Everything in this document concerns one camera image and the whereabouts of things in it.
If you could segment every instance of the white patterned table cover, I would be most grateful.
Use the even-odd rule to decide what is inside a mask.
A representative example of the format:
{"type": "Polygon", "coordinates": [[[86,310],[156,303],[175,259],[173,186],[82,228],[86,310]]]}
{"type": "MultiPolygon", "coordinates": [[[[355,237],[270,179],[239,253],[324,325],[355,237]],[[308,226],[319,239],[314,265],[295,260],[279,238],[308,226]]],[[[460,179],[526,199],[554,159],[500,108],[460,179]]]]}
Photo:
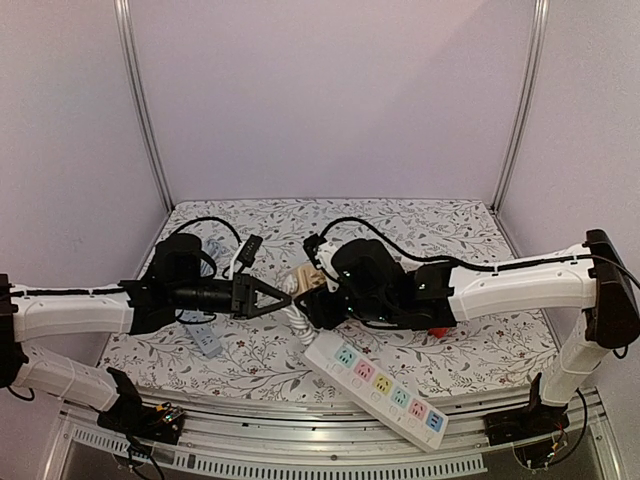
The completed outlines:
{"type": "MultiPolygon", "coordinates": [[[[331,220],[357,216],[419,255],[451,254],[473,262],[507,260],[509,248],[484,204],[467,200],[233,200],[184,202],[162,235],[192,218],[216,215],[241,237],[264,238],[253,275],[280,285],[306,261],[302,241],[331,220]]],[[[222,225],[206,222],[188,232],[213,237],[227,247],[218,260],[228,265],[235,240],[222,225]]],[[[343,243],[375,238],[357,224],[341,224],[328,237],[343,243]]],[[[417,264],[402,259],[405,268],[417,264]]],[[[213,322],[223,352],[207,359],[183,326],[169,325],[143,336],[112,335],[103,366],[125,371],[138,385],[186,394],[295,402],[345,400],[298,359],[302,345],[282,312],[213,322]]],[[[438,340],[425,332],[376,331],[349,321],[337,330],[408,388],[425,397],[459,395],[522,386],[556,353],[539,311],[490,315],[463,322],[438,340]]]]}

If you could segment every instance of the robotic arm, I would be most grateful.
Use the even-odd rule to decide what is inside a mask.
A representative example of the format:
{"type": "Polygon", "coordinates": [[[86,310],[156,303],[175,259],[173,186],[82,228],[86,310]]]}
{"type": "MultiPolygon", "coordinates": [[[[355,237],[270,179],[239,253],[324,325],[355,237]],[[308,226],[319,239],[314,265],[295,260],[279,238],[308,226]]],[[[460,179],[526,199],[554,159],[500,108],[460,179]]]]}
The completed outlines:
{"type": "MultiPolygon", "coordinates": [[[[251,236],[234,260],[253,264],[262,239],[251,236]]],[[[109,332],[139,335],[173,323],[176,310],[226,313],[238,319],[264,315],[290,304],[288,295],[247,274],[215,279],[215,263],[190,234],[158,243],[140,280],[94,289],[35,289],[9,284],[0,275],[0,387],[51,393],[98,410],[98,424],[143,438],[176,443],[181,409],[145,407],[121,371],[81,365],[27,340],[59,334],[109,332]],[[202,277],[201,261],[213,267],[202,277]],[[276,301],[258,306],[261,292],[276,301]]]]}
{"type": "Polygon", "coordinates": [[[576,389],[607,354],[640,336],[630,277],[602,230],[587,232],[584,244],[517,262],[473,265],[439,256],[421,259],[425,263],[409,272],[378,240],[337,248],[314,235],[305,251],[326,284],[295,302],[316,328],[332,329],[351,317],[378,328],[425,330],[494,313],[581,310],[552,365],[532,382],[529,405],[485,417],[492,445],[566,428],[576,389]]]}

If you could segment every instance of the white power strip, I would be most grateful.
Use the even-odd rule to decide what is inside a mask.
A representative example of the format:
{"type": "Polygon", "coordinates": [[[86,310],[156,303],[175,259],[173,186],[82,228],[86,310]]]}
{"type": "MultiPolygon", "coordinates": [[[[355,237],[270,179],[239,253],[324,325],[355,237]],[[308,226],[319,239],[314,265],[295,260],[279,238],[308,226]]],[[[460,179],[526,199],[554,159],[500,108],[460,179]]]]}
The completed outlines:
{"type": "Polygon", "coordinates": [[[365,355],[331,332],[321,332],[303,360],[360,408],[427,452],[442,443],[448,417],[409,392],[365,355]]]}

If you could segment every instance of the wire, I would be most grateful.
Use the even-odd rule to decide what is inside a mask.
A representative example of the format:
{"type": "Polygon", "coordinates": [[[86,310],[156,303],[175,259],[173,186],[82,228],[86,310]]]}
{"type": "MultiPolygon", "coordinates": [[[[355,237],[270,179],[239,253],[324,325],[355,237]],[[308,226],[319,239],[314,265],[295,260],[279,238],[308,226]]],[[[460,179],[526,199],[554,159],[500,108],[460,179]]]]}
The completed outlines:
{"type": "Polygon", "coordinates": [[[371,328],[372,330],[407,330],[407,327],[401,327],[400,325],[373,325],[371,322],[367,322],[366,320],[360,320],[360,322],[362,322],[365,327],[371,328]]]}
{"type": "Polygon", "coordinates": [[[171,235],[174,235],[176,233],[180,233],[185,228],[187,228],[187,227],[189,227],[191,225],[195,225],[196,223],[201,223],[201,222],[218,222],[218,223],[221,223],[222,225],[227,227],[229,229],[229,231],[231,231],[231,233],[233,233],[233,236],[236,238],[236,241],[238,242],[238,245],[240,245],[242,243],[242,241],[240,240],[240,235],[238,234],[236,229],[233,227],[233,225],[231,225],[229,222],[227,222],[226,220],[224,220],[224,219],[222,219],[220,217],[198,217],[198,218],[194,218],[194,219],[189,220],[188,222],[185,222],[182,225],[180,225],[178,228],[176,228],[171,233],[171,235]]]}
{"type": "MultiPolygon", "coordinates": [[[[224,270],[222,271],[222,278],[229,280],[229,276],[227,275],[229,273],[229,270],[231,270],[231,265],[227,265],[224,270]]],[[[238,268],[237,272],[233,272],[234,274],[236,273],[242,273],[244,270],[244,265],[240,265],[240,268],[238,268]]]]}
{"type": "Polygon", "coordinates": [[[11,387],[7,387],[7,390],[9,390],[9,393],[11,395],[13,395],[16,398],[19,398],[23,402],[33,402],[36,399],[36,393],[33,391],[33,388],[29,389],[29,393],[31,394],[30,397],[25,397],[24,395],[20,395],[19,393],[14,391],[11,387]]]}
{"type": "Polygon", "coordinates": [[[589,408],[587,407],[587,401],[585,400],[582,392],[580,390],[576,390],[576,391],[578,393],[578,396],[580,397],[580,400],[582,400],[582,407],[584,408],[584,419],[582,420],[582,430],[580,431],[580,436],[578,437],[578,440],[576,440],[576,443],[574,443],[573,447],[571,447],[571,449],[567,452],[566,455],[556,460],[555,462],[549,463],[549,466],[557,465],[559,463],[564,462],[567,458],[569,458],[573,454],[573,452],[575,452],[578,449],[578,447],[580,446],[580,443],[582,442],[582,439],[587,433],[587,423],[589,420],[589,408]]]}
{"type": "Polygon", "coordinates": [[[199,320],[196,322],[188,322],[186,320],[182,320],[182,314],[184,313],[184,310],[182,310],[178,315],[176,315],[176,322],[182,324],[182,325],[205,325],[207,323],[211,323],[213,322],[216,318],[218,318],[218,315],[216,315],[215,313],[211,314],[211,318],[208,320],[199,320]]]}
{"type": "Polygon", "coordinates": [[[624,346],[624,350],[622,351],[622,353],[618,353],[617,350],[613,351],[613,354],[618,360],[622,360],[623,358],[625,358],[627,356],[627,353],[629,353],[629,345],[624,346]]]}
{"type": "Polygon", "coordinates": [[[398,253],[400,253],[404,257],[408,258],[409,260],[413,260],[414,262],[419,262],[419,263],[449,262],[453,266],[463,267],[463,268],[466,268],[467,270],[472,270],[472,271],[475,271],[475,272],[498,273],[498,272],[504,272],[504,271],[508,271],[508,270],[517,270],[517,269],[520,269],[520,268],[535,267],[535,266],[538,266],[538,265],[544,265],[544,264],[548,264],[548,263],[562,263],[562,262],[568,262],[568,261],[574,261],[574,260],[585,260],[587,258],[591,258],[592,257],[591,255],[577,255],[577,256],[567,255],[567,256],[564,256],[564,257],[549,257],[549,258],[539,258],[539,259],[536,259],[536,260],[525,260],[523,262],[506,263],[506,264],[497,265],[497,266],[477,265],[477,264],[474,264],[474,263],[466,262],[464,260],[461,260],[459,258],[453,257],[451,255],[433,255],[433,256],[430,256],[430,257],[420,257],[418,255],[414,255],[413,253],[407,252],[405,249],[400,247],[397,243],[395,243],[393,240],[391,240],[389,237],[387,237],[384,233],[382,233],[376,227],[371,225],[366,220],[363,220],[363,219],[358,218],[358,217],[341,217],[341,218],[338,218],[338,219],[332,221],[331,223],[329,223],[324,228],[324,230],[322,230],[322,233],[320,234],[320,236],[324,237],[332,227],[334,227],[335,225],[338,225],[339,223],[344,223],[344,222],[356,222],[356,223],[359,223],[361,225],[364,225],[369,230],[371,230],[373,233],[375,233],[378,237],[380,237],[382,240],[384,240],[390,247],[392,247],[398,253]]]}
{"type": "Polygon", "coordinates": [[[618,262],[614,262],[613,260],[611,260],[610,258],[607,257],[601,257],[600,255],[589,255],[590,258],[596,258],[598,260],[602,260],[603,262],[607,262],[610,263],[611,265],[613,265],[614,267],[616,267],[618,270],[620,270],[622,273],[624,273],[624,275],[631,280],[631,282],[636,286],[636,288],[640,289],[640,280],[638,280],[633,273],[631,273],[629,270],[627,270],[625,267],[623,267],[622,265],[620,265],[618,262]]]}
{"type": "Polygon", "coordinates": [[[148,451],[146,451],[142,447],[142,444],[138,440],[136,440],[133,436],[127,435],[126,437],[130,444],[129,448],[127,449],[127,454],[129,456],[129,468],[131,469],[131,471],[135,473],[139,478],[142,478],[143,480],[152,480],[151,478],[140,473],[138,471],[139,467],[133,464],[133,452],[135,451],[138,455],[147,457],[151,462],[151,464],[156,469],[156,472],[158,472],[159,479],[165,480],[164,472],[160,468],[160,465],[158,465],[158,462],[156,462],[155,458],[153,458],[153,456],[148,451]]]}

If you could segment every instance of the white wall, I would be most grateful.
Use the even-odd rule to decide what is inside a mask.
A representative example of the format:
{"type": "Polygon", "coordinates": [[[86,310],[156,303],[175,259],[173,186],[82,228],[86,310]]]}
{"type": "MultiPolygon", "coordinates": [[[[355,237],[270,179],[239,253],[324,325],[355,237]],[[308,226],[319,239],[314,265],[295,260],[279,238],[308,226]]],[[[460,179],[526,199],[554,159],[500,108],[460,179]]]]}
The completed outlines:
{"type": "Polygon", "coordinates": [[[132,2],[176,199],[489,201],[534,3],[132,2]]]}
{"type": "MultiPolygon", "coordinates": [[[[113,2],[0,2],[0,271],[40,286],[130,277],[163,212],[113,2]]],[[[95,361],[100,336],[50,348],[95,361]]],[[[36,478],[59,402],[0,391],[0,477],[36,478]]]]}
{"type": "MultiPolygon", "coordinates": [[[[605,229],[640,274],[640,3],[551,2],[531,116],[503,219],[525,254],[605,229]]],[[[556,315],[566,335],[573,317],[556,315]]],[[[640,478],[640,343],[595,378],[640,478]]]]}

